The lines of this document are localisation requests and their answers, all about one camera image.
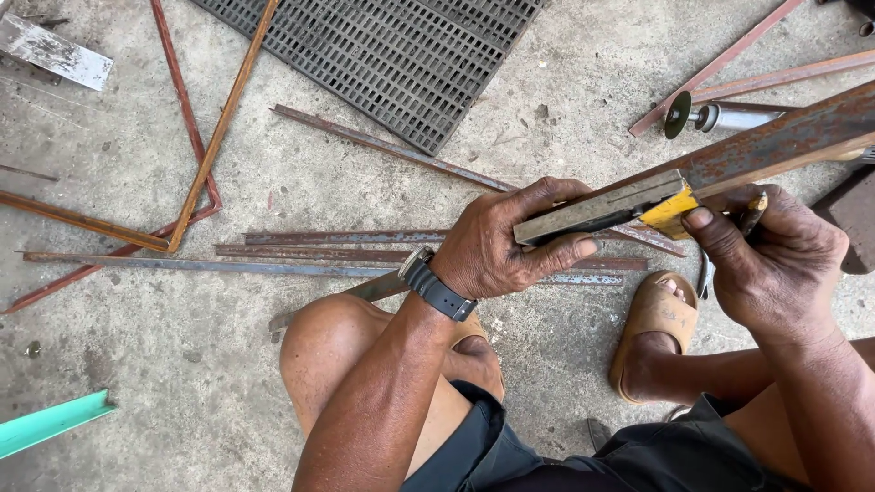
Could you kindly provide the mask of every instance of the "black plastic grate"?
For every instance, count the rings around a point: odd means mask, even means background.
[[[266,0],[192,0],[247,38]],[[284,0],[263,47],[429,155],[542,0]]]

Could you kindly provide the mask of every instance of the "concrete floor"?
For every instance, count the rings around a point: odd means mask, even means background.
[[[668,142],[654,128],[635,139],[626,128],[780,2],[545,3],[441,158],[518,185],[550,174],[599,187],[725,137],[688,132]],[[208,140],[248,42],[186,0],[164,0],[164,7]],[[143,231],[175,218],[194,159],[148,3],[17,0],[12,11],[71,18],[57,32],[115,66],[103,93],[68,82],[47,86],[0,67],[0,161],[62,178],[50,184],[4,173],[2,189]],[[843,4],[806,2],[710,82],[870,49],[872,41],[857,36],[859,22]],[[801,106],[873,75],[860,70],[744,100]],[[277,102],[391,139],[263,54],[214,168],[225,209],[189,229],[178,257],[212,259],[212,244],[240,242],[244,231],[449,227],[483,192],[273,115],[267,108]],[[539,116],[542,104],[547,118]],[[810,203],[846,175],[841,165],[820,164],[774,181]],[[14,250],[94,254],[119,245],[9,207],[0,208],[0,223],[4,304],[71,270],[24,264]],[[613,242],[604,254],[652,257],[653,270],[694,278],[698,256],[692,244],[687,250],[681,260]],[[481,304],[506,373],[510,422],[540,452],[590,453],[587,417],[616,429],[670,410],[623,404],[606,381],[644,275],[627,275],[622,288],[537,286]],[[279,346],[265,325],[353,284],[106,269],[0,317],[0,421],[101,388],[118,405],[0,461],[0,489],[288,488],[304,439],[277,372]],[[873,276],[843,278],[834,311],[849,337],[875,334],[873,293]],[[44,348],[38,359],[22,355],[31,341]],[[716,301],[703,304],[694,354],[752,344]]]

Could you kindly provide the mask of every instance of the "forearm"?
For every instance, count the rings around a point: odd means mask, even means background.
[[[875,374],[832,319],[795,327],[787,343],[757,340],[784,401],[796,447],[816,490],[875,484]]]
[[[292,490],[401,486],[454,324],[415,293],[407,297],[316,421]]]

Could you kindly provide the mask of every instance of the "man's right hand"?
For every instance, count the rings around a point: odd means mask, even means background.
[[[748,244],[720,212],[743,212],[763,190],[768,208]],[[683,222],[716,267],[714,292],[724,312],[758,342],[807,344],[826,336],[848,236],[776,185],[744,186],[705,203]]]

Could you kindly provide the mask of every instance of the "shorts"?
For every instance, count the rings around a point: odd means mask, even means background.
[[[723,423],[722,417],[735,409],[710,395],[703,394],[688,413],[671,422],[620,429],[592,457],[557,461],[520,442],[505,422],[504,408],[487,391],[465,381],[452,385],[474,407],[404,482],[402,492],[476,492],[543,466],[611,474],[638,492],[811,491],[763,468]]]

